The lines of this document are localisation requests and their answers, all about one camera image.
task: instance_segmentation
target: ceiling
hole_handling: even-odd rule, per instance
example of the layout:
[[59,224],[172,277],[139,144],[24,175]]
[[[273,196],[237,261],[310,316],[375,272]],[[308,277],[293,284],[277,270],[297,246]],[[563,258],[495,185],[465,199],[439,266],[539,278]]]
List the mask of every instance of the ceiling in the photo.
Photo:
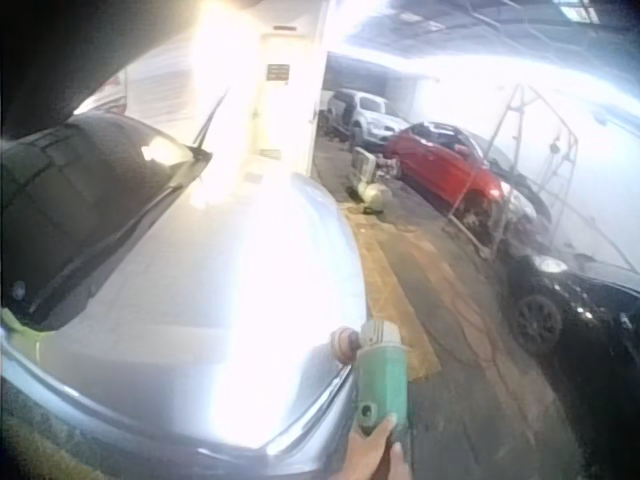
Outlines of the ceiling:
[[604,0],[390,0],[350,38],[404,57],[509,55],[595,74],[640,96],[635,8]]

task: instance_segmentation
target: metal frame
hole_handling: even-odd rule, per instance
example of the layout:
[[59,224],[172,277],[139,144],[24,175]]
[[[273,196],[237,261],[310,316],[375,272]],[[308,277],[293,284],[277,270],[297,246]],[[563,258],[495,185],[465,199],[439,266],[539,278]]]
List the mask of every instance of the metal frame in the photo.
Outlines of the metal frame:
[[[533,94],[533,98],[529,98],[527,99],[527,91]],[[517,105],[513,105],[515,98],[518,97],[519,101],[517,103]],[[464,199],[465,195],[468,193],[469,188],[471,187],[471,184],[473,183],[473,180],[475,179],[476,175],[478,174],[478,172],[480,171],[483,163],[487,162],[488,159],[488,155],[489,152],[491,151],[491,148],[493,147],[496,138],[498,137],[498,134],[500,133],[502,126],[504,124],[504,121],[507,117],[507,115],[509,114],[509,112],[514,112],[518,114],[518,131],[517,131],[517,135],[516,135],[516,145],[515,145],[515,152],[514,152],[514,156],[513,156],[513,163],[511,164],[511,170],[510,170],[510,178],[512,180],[515,179],[515,175],[518,172],[518,164],[520,161],[520,149],[522,146],[522,135],[523,135],[523,126],[524,126],[524,115],[525,115],[525,110],[526,108],[537,102],[537,101],[541,101],[543,102],[551,111],[551,113],[558,118],[558,120],[560,121],[560,123],[562,124],[562,126],[567,130],[568,133],[568,139],[567,139],[567,152],[561,157],[560,161],[557,162],[557,164],[554,165],[554,159],[555,156],[551,156],[547,162],[548,165],[543,169],[544,174],[543,174],[543,178],[541,179],[541,182],[535,182],[536,185],[538,186],[538,191],[542,191],[545,190],[545,192],[550,193],[553,198],[557,198],[560,200],[561,203],[561,207],[560,207],[560,213],[558,214],[557,218],[554,220],[554,225],[552,228],[552,235],[551,235],[551,239],[550,242],[553,243],[555,236],[557,234],[558,231],[558,227],[560,225],[560,221],[562,220],[562,216],[564,215],[564,210],[565,210],[565,206],[566,206],[566,199],[567,199],[567,195],[569,194],[569,190],[571,189],[571,183],[573,182],[573,175],[575,172],[575,166],[576,166],[576,162],[577,162],[577,154],[578,154],[578,137],[577,135],[573,132],[573,130],[571,129],[571,127],[567,124],[567,122],[564,120],[564,118],[562,118],[562,116],[558,113],[558,111],[549,103],[549,101],[535,88],[531,87],[530,85],[526,85],[526,84],[518,84],[514,87],[511,95],[509,96],[509,100],[506,104],[506,107],[502,113],[502,115],[500,116],[500,119],[498,120],[498,124],[496,125],[496,128],[493,132],[493,135],[491,136],[489,143],[487,144],[486,148],[484,149],[483,152],[483,157],[482,157],[482,161],[478,162],[471,174],[471,176],[469,177],[469,180],[467,181],[466,185],[464,186],[464,188],[462,189],[462,191],[460,192],[460,194],[458,195],[458,198],[456,199],[456,201],[454,202],[453,206],[451,207],[451,210],[449,211],[449,213],[447,214],[447,216],[445,217],[445,220],[443,222],[443,227],[449,223],[452,222],[454,225],[456,225],[458,228],[460,228],[462,230],[462,232],[469,237],[469,239],[474,243],[474,245],[476,245],[476,247],[478,247],[480,254],[488,259],[493,259],[496,256],[496,251],[498,248],[498,244],[500,243],[500,241],[502,240],[502,238],[504,238],[504,229],[506,227],[507,224],[507,212],[509,210],[509,206],[511,205],[511,201],[512,201],[512,196],[513,196],[513,189],[511,189],[509,191],[509,193],[507,194],[506,198],[504,199],[504,201],[501,204],[501,208],[499,211],[499,217],[494,217],[492,218],[491,221],[491,225],[497,225],[496,228],[492,229],[492,241],[491,241],[491,246],[489,248],[487,248],[486,246],[482,245],[477,238],[475,238],[475,236],[460,222],[458,221],[457,218],[454,217],[454,214],[456,212],[456,210],[459,208],[460,204],[462,203],[462,200]],[[559,176],[559,170],[560,168],[565,164],[568,163],[570,165],[570,171],[569,171],[569,175],[567,178],[566,183],[563,185],[561,191],[559,193],[553,193],[551,192],[548,188],[547,185],[549,184],[549,182]]]

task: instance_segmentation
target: car headlight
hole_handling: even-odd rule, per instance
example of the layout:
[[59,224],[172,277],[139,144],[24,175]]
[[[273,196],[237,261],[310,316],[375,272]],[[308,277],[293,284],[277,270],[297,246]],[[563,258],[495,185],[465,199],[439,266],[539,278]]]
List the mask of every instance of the car headlight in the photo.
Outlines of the car headlight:
[[369,122],[369,130],[382,130],[384,125],[380,122],[372,121]]
[[[505,200],[508,198],[509,192],[513,189],[511,185],[506,182],[500,181],[500,186],[502,187],[502,191],[504,192]],[[523,213],[529,215],[531,218],[536,218],[538,214],[536,213],[536,209],[531,205],[531,202],[527,200],[527,198],[522,195],[518,190],[513,189],[513,193],[511,193],[511,202],[509,202],[509,210],[511,210],[517,216],[522,215]]]
[[507,182],[503,182],[502,180],[500,180],[500,186],[502,187],[502,192],[505,195],[509,195],[509,192],[511,191],[511,185],[509,185]]
[[547,257],[545,255],[534,255],[531,257],[533,264],[538,270],[545,273],[560,273],[567,270],[567,264],[557,258]]

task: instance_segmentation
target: yellow floor marking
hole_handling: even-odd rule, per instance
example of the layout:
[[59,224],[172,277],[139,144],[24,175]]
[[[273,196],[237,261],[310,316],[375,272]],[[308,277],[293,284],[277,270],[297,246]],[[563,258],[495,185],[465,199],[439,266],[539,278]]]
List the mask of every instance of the yellow floor marking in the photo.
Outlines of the yellow floor marking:
[[468,290],[424,235],[412,235],[411,249],[447,308],[454,313],[478,365],[483,368],[505,412],[523,425],[529,438],[554,396],[537,372],[522,374],[513,366],[491,321],[471,299]]
[[362,217],[351,217],[350,220],[354,222],[352,228],[360,250],[367,298],[373,316],[398,325],[402,341],[409,347],[410,381],[433,375],[441,368],[438,357],[380,249],[374,232],[366,228],[368,225]]

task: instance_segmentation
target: tire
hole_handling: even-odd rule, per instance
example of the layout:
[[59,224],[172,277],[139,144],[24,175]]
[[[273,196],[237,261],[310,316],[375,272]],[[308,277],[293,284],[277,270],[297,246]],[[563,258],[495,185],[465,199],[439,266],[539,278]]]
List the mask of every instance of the tire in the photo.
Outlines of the tire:
[[538,293],[521,298],[511,319],[512,334],[522,349],[534,356],[549,354],[562,333],[560,310]]
[[454,212],[455,217],[478,239],[488,246],[491,244],[489,220],[491,218],[490,201],[482,194],[471,192],[462,199]]
[[362,147],[364,143],[364,135],[360,127],[354,127],[349,135],[349,151],[353,152],[355,148]]
[[398,169],[396,170],[395,178],[396,180],[400,180],[401,182],[404,182],[406,177],[404,175],[404,170],[402,169],[402,163],[400,162],[400,157],[398,157],[398,155],[393,155],[392,158],[395,158],[395,160],[398,162]]

